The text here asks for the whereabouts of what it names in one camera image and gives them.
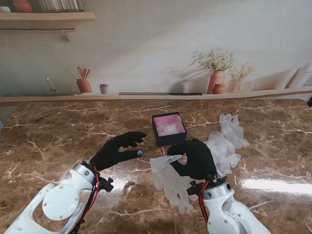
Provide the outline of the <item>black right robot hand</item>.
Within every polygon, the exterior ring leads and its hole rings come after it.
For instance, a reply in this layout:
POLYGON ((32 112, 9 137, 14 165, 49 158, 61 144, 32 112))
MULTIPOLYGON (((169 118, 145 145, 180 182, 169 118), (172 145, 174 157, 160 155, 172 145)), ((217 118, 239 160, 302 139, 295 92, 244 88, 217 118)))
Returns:
POLYGON ((214 159, 208 146, 197 138, 185 140, 170 146, 167 155, 186 155, 187 162, 181 164, 177 160, 172 167, 180 176, 188 176, 195 180, 205 179, 208 175, 217 175, 214 159))

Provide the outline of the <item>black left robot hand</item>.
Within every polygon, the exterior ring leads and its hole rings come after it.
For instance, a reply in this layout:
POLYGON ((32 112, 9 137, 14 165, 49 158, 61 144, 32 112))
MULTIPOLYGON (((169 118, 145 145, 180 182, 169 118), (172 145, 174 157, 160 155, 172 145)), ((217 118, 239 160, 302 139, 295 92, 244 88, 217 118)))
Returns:
POLYGON ((108 140, 103 147, 91 158, 90 164, 98 171, 110 168, 120 162, 141 157, 141 150, 126 150, 120 152, 119 149, 137 147, 137 143, 142 143, 147 135, 143 132, 127 132, 108 140))

